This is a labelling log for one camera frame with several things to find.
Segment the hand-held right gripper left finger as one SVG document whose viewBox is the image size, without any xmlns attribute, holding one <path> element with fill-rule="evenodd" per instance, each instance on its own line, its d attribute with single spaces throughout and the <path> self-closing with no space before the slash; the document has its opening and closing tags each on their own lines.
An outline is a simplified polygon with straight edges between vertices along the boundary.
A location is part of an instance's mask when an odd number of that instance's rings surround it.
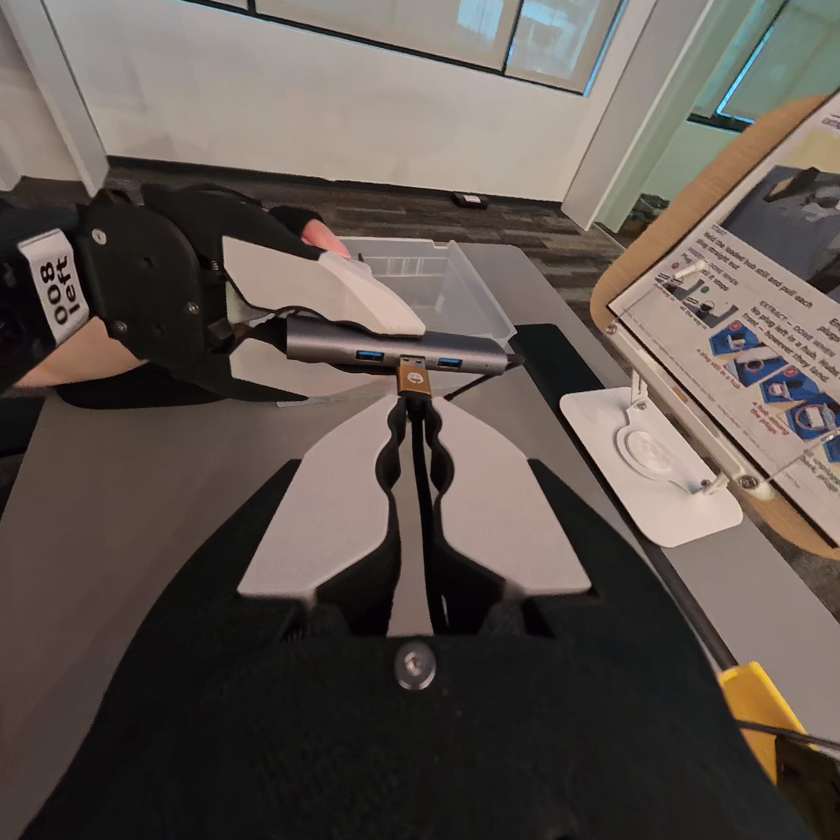
<svg viewBox="0 0 840 840">
<path fill-rule="evenodd" d="M 403 399 L 388 395 L 311 446 L 238 594 L 334 606 L 352 633 L 385 635 L 402 568 L 393 495 L 402 441 Z"/>
</svg>

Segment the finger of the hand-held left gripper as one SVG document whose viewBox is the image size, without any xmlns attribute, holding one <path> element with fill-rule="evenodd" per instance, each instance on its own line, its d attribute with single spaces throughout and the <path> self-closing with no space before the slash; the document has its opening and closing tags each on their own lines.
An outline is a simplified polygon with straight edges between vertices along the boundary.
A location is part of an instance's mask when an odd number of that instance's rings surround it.
<svg viewBox="0 0 840 840">
<path fill-rule="evenodd" d="M 245 338 L 230 354 L 232 377 L 306 398 L 356 398 L 389 394 L 389 377 L 341 371 L 326 363 L 289 360 L 273 345 Z"/>
<path fill-rule="evenodd" d="M 426 332 L 415 311 L 361 262 L 330 251 L 309 259 L 227 236 L 222 245 L 227 318 L 233 324 L 299 308 L 379 335 L 420 337 Z"/>
</svg>

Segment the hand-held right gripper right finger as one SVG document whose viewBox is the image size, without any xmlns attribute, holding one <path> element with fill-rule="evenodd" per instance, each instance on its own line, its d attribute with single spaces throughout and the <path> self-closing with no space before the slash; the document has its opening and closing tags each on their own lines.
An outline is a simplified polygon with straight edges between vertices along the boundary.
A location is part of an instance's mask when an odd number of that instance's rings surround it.
<svg viewBox="0 0 840 840">
<path fill-rule="evenodd" d="M 428 590 L 442 632 L 477 634 L 491 609 L 584 595 L 592 582 L 529 459 L 443 397 L 427 405 Z"/>
</svg>

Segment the slim grey usb hub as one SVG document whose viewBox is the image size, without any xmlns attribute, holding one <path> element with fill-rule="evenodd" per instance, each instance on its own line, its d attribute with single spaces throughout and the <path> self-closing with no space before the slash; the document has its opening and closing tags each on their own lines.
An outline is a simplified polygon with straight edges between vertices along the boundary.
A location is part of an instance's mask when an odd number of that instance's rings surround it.
<svg viewBox="0 0 840 840">
<path fill-rule="evenodd" d="M 493 339 L 447 332 L 418 337 L 372 334 L 350 325 L 290 317 L 286 356 L 303 363 L 325 363 L 343 371 L 394 373 L 403 361 L 421 361 L 428 371 L 500 376 L 523 365 Z"/>
</svg>

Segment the black cable orange plugs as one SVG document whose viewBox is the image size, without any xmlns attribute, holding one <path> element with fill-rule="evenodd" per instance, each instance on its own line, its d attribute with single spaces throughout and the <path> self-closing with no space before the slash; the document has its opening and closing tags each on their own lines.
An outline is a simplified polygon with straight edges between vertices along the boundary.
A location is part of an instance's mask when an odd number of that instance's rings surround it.
<svg viewBox="0 0 840 840">
<path fill-rule="evenodd" d="M 421 523 L 423 576 L 427 609 L 434 634 L 448 630 L 448 620 L 439 590 L 433 553 L 434 504 L 426 456 L 425 421 L 432 402 L 432 388 L 425 362 L 418 357 L 401 357 L 396 368 L 397 394 L 406 403 L 411 425 L 413 473 Z"/>
</svg>

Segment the clear plastic bin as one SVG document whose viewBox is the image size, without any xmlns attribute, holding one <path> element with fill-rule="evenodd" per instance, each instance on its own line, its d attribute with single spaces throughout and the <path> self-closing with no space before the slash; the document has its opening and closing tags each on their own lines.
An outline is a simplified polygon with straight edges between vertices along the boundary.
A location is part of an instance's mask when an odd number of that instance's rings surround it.
<svg viewBox="0 0 840 840">
<path fill-rule="evenodd" d="M 508 347 L 516 330 L 456 242 L 374 237 L 342 241 L 428 330 L 487 338 Z"/>
</svg>

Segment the yellow plastic bin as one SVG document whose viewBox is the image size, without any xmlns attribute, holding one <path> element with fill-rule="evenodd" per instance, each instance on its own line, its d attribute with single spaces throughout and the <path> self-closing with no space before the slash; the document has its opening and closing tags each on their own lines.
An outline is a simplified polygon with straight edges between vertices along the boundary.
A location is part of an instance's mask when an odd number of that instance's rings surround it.
<svg viewBox="0 0 840 840">
<path fill-rule="evenodd" d="M 838 756 L 838 742 L 811 735 L 759 663 L 752 661 L 730 667 L 720 673 L 718 683 L 736 721 L 758 726 L 743 729 L 742 735 L 774 784 L 779 779 L 777 739 L 796 741 L 831 760 Z"/>
</svg>

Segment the person's left forearm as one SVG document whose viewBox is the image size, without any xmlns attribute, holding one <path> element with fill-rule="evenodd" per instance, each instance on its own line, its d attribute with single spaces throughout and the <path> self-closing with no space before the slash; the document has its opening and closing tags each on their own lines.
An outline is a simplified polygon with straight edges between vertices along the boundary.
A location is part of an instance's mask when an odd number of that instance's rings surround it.
<svg viewBox="0 0 840 840">
<path fill-rule="evenodd" d="M 45 389 L 121 375 L 146 364 L 112 339 L 105 323 L 92 318 L 54 352 L 20 378 L 15 390 Z"/>
</svg>

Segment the person's left hand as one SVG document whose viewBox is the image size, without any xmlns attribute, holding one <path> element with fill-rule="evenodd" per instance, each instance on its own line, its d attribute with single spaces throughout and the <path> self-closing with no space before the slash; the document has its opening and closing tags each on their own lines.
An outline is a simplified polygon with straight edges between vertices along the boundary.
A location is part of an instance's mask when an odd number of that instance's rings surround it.
<svg viewBox="0 0 840 840">
<path fill-rule="evenodd" d="M 301 231 L 301 240 L 312 247 L 325 250 L 345 259 L 352 259 L 343 241 L 318 218 L 310 219 Z"/>
</svg>

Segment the white document stand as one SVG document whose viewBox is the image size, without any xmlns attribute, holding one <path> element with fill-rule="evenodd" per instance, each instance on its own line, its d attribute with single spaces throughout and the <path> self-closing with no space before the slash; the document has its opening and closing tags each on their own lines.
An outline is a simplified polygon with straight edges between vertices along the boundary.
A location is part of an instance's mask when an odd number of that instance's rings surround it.
<svg viewBox="0 0 840 840">
<path fill-rule="evenodd" d="M 760 488 L 761 498 L 772 497 L 750 453 L 756 435 L 767 431 L 768 415 L 755 407 L 760 381 L 748 382 L 745 375 L 780 368 L 770 364 L 771 349 L 742 322 L 732 288 L 713 261 L 688 248 L 647 270 L 608 308 L 622 336 L 651 351 L 755 464 L 758 476 L 746 476 L 743 484 Z M 564 395 L 559 409 L 632 524 L 662 548 L 738 526 L 743 511 L 731 480 L 690 442 L 630 367 L 629 385 Z"/>
</svg>

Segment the large white framed window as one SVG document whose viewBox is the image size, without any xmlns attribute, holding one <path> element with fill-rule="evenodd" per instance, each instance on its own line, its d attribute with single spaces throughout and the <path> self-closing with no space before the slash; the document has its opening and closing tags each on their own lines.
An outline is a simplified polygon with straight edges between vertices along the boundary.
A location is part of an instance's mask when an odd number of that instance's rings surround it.
<svg viewBox="0 0 840 840">
<path fill-rule="evenodd" d="M 322 35 L 587 96 L 620 1 L 209 1 Z"/>
</svg>

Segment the wooden document board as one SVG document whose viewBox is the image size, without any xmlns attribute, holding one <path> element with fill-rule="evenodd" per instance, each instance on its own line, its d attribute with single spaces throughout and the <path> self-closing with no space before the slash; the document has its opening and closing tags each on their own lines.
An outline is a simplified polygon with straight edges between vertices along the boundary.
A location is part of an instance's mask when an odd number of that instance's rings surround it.
<svg viewBox="0 0 840 840">
<path fill-rule="evenodd" d="M 709 455 L 716 467 L 731 480 L 758 518 L 788 543 L 816 556 L 837 561 L 839 549 L 830 546 L 816 528 L 777 490 L 761 498 L 760 488 L 747 488 L 746 476 L 758 476 L 755 464 L 726 437 L 709 411 L 689 396 L 663 363 L 654 361 L 636 339 L 624 338 L 614 325 L 616 316 L 608 306 L 632 286 L 655 263 L 666 257 L 690 230 L 698 225 L 765 157 L 792 132 L 817 112 L 831 97 L 813 95 L 785 104 L 768 113 L 730 142 L 719 155 L 688 184 L 645 233 L 617 258 L 597 281 L 591 295 L 590 313 L 595 326 L 610 336 L 610 343 L 641 375 L 642 382 L 665 406 L 677 426 Z"/>
</svg>

